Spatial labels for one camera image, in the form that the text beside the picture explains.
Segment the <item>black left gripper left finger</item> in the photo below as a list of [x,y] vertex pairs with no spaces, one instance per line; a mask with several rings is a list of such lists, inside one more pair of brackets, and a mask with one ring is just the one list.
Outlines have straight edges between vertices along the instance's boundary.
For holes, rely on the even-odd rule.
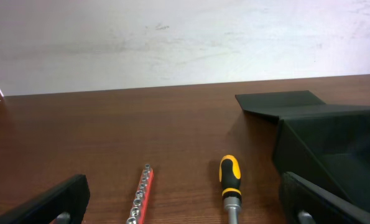
[[81,223],[90,200],[86,175],[77,174],[0,215],[0,224],[50,223],[68,213],[69,223]]

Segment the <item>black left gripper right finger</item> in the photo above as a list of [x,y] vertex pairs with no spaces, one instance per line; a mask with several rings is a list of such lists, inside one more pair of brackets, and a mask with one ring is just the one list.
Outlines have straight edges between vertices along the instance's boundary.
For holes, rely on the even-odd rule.
[[370,224],[370,213],[294,174],[281,175],[279,199],[287,223]]

